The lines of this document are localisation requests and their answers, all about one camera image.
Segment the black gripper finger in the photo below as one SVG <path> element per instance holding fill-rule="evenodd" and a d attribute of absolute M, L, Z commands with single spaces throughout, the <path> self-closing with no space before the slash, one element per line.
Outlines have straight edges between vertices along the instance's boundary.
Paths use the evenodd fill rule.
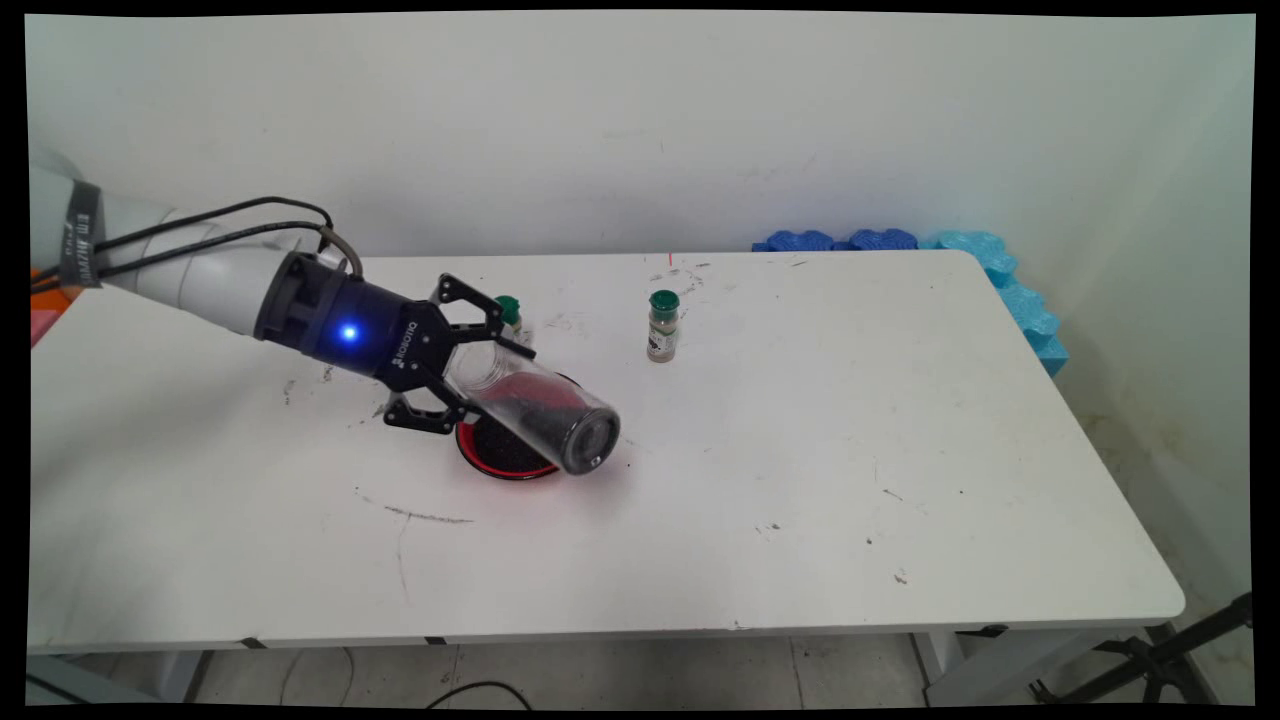
<path fill-rule="evenodd" d="M 486 296 L 461 278 L 451 273 L 442 273 L 428 302 L 435 307 L 428 313 L 431 318 L 428 338 L 431 342 L 444 340 L 448 348 L 475 342 L 494 342 L 521 357 L 535 359 L 536 352 L 532 348 L 520 343 L 513 332 L 507 332 L 507 324 L 503 322 L 503 307 L 493 297 Z M 454 302 L 476 307 L 483 314 L 483 323 L 451 324 L 440 307 Z"/>
<path fill-rule="evenodd" d="M 448 436 L 462 423 L 471 407 L 452 391 L 443 375 L 433 370 L 393 370 L 383 377 L 383 384 L 390 391 L 383 419 L 390 427 Z M 408 393 L 415 389 L 428 389 L 442 409 L 428 411 L 415 407 Z"/>

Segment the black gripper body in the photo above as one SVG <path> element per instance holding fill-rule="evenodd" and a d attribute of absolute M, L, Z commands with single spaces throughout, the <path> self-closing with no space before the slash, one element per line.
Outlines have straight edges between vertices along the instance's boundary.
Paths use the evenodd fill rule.
<path fill-rule="evenodd" d="M 397 392 L 443 387 L 451 325 L 429 301 L 411 301 L 329 270 L 320 281 L 320 360 Z"/>

